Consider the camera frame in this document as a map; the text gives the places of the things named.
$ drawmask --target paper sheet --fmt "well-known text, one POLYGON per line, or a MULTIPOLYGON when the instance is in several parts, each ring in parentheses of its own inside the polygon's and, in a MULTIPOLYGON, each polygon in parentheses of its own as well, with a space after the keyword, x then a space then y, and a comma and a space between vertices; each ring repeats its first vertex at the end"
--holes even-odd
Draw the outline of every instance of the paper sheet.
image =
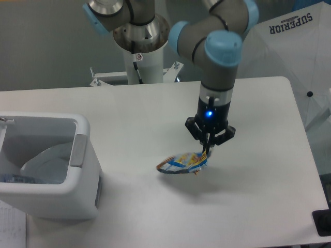
POLYGON ((26 247, 26 215, 0 201, 0 247, 26 247))

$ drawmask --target plastic wrapper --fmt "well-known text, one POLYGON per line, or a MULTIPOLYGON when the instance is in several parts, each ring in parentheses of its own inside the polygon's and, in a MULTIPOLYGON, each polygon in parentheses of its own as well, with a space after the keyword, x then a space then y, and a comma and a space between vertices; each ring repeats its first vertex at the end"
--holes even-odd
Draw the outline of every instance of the plastic wrapper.
POLYGON ((188 152, 167 158, 157 165, 156 169, 165 174, 197 174, 205 167, 207 167, 206 152, 188 152))

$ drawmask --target white table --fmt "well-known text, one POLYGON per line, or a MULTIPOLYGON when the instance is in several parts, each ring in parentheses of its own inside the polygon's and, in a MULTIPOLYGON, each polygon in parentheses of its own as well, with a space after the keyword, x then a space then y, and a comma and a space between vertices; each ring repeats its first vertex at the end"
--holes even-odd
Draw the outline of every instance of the white table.
POLYGON ((267 247, 331 241, 313 210, 326 209, 288 80, 237 80, 235 137, 197 176, 164 175, 167 156, 200 151, 184 123, 199 83, 0 92, 4 111, 74 112, 91 123, 105 177, 99 217, 29 217, 27 247, 267 247))

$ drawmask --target trash bin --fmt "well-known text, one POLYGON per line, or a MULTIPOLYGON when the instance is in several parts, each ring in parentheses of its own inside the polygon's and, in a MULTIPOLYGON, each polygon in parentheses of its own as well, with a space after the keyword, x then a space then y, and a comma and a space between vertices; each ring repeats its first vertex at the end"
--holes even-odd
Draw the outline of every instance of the trash bin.
POLYGON ((101 183, 85 117, 0 112, 0 200, 42 218, 92 219, 101 183))

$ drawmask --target metal bracket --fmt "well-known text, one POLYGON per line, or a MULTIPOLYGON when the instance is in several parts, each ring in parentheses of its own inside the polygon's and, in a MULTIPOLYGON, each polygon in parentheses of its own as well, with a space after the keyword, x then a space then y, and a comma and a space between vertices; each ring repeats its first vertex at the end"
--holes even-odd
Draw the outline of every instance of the metal bracket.
MULTIPOLYGON (((173 83, 180 82, 178 76, 179 72, 183 69, 184 64, 180 62, 175 62, 169 69, 163 70, 163 82, 164 83, 173 83)), ((109 73, 96 73, 92 74, 93 81, 90 83, 90 86, 112 86, 115 82, 127 80, 127 74, 125 71, 122 72, 109 72, 109 73)))
POLYGON ((5 125, 15 124, 15 120, 14 119, 9 120, 3 116, 0 116, 0 125, 1 124, 5 124, 5 125))

